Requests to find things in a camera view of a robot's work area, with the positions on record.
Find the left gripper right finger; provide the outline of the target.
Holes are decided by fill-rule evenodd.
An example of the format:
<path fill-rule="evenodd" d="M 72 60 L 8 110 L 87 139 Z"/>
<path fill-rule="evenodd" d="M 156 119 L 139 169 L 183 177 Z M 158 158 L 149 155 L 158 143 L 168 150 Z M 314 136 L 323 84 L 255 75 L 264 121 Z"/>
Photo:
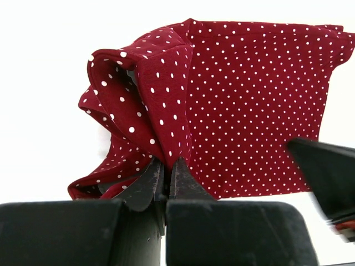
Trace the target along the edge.
<path fill-rule="evenodd" d="M 317 265 L 305 221 L 284 202 L 217 201 L 174 163 L 166 205 L 167 265 Z"/>

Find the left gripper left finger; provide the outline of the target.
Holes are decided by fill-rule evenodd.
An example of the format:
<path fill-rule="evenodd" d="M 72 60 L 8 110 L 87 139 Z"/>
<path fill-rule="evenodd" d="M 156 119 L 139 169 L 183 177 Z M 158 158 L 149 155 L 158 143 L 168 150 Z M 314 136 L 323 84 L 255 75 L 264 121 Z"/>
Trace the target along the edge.
<path fill-rule="evenodd" d="M 164 166 L 113 199 L 1 205 L 2 265 L 159 265 Z"/>

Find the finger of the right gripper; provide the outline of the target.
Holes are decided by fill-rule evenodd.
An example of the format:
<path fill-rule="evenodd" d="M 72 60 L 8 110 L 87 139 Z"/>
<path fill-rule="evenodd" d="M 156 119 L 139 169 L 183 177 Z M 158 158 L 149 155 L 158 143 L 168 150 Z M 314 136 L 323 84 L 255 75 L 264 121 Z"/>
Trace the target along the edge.
<path fill-rule="evenodd" d="M 287 149 L 325 216 L 333 222 L 354 219 L 354 148 L 295 138 Z"/>

